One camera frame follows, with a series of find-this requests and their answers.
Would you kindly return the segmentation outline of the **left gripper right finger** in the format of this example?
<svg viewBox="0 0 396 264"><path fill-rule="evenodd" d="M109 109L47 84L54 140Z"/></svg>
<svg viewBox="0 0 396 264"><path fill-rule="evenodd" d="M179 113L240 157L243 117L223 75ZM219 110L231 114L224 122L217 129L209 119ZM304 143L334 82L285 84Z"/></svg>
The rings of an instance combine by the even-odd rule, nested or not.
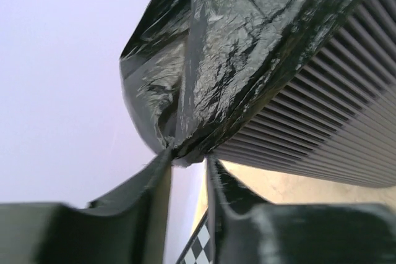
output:
<svg viewBox="0 0 396 264"><path fill-rule="evenodd" d="M207 157L214 263L394 263L395 213L380 204L274 204Z"/></svg>

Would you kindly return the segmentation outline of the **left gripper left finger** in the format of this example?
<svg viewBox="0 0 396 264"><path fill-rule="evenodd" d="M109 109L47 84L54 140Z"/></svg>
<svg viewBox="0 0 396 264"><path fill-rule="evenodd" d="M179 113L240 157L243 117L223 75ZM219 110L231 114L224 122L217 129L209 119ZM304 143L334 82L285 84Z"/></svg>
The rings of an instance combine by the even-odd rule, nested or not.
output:
<svg viewBox="0 0 396 264"><path fill-rule="evenodd" d="M2 263L161 263L171 189L170 149L78 209L1 205Z"/></svg>

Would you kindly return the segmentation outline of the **black plastic trash bag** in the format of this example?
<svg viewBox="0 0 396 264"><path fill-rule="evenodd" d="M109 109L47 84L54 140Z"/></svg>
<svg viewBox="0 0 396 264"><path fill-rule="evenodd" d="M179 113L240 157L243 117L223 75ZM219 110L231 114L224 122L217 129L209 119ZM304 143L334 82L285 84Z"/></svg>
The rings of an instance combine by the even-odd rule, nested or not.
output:
<svg viewBox="0 0 396 264"><path fill-rule="evenodd" d="M151 0L119 58L124 100L155 153L188 166L232 138L360 0Z"/></svg>

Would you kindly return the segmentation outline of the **grey plastic trash bin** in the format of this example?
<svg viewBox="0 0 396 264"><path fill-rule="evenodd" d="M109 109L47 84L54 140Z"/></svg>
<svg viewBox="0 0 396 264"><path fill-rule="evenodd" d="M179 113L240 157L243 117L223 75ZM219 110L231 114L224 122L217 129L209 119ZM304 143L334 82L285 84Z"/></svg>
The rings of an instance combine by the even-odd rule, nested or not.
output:
<svg viewBox="0 0 396 264"><path fill-rule="evenodd" d="M207 153L364 187L395 185L395 0L360 0L300 71Z"/></svg>

